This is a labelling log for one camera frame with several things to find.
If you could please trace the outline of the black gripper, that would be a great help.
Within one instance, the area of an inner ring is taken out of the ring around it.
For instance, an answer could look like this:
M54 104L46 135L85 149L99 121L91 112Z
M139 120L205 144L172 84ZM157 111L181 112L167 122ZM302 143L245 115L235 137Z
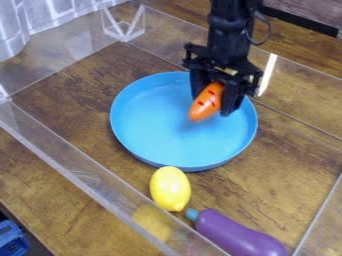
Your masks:
M191 95L196 98L211 81L224 84L220 115L239 109L244 95L253 96L263 71L248 61L253 15L225 17L208 15L208 35L204 46L184 45L183 66L189 70Z

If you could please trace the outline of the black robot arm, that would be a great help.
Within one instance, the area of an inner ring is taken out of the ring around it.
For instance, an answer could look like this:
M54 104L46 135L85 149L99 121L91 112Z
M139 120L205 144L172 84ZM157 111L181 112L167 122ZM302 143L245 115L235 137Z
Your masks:
M248 61L248 53L260 5L260 0L211 0L207 44L184 44L192 98L209 82L220 82L221 116L239 109L244 96L253 96L259 87L263 71Z

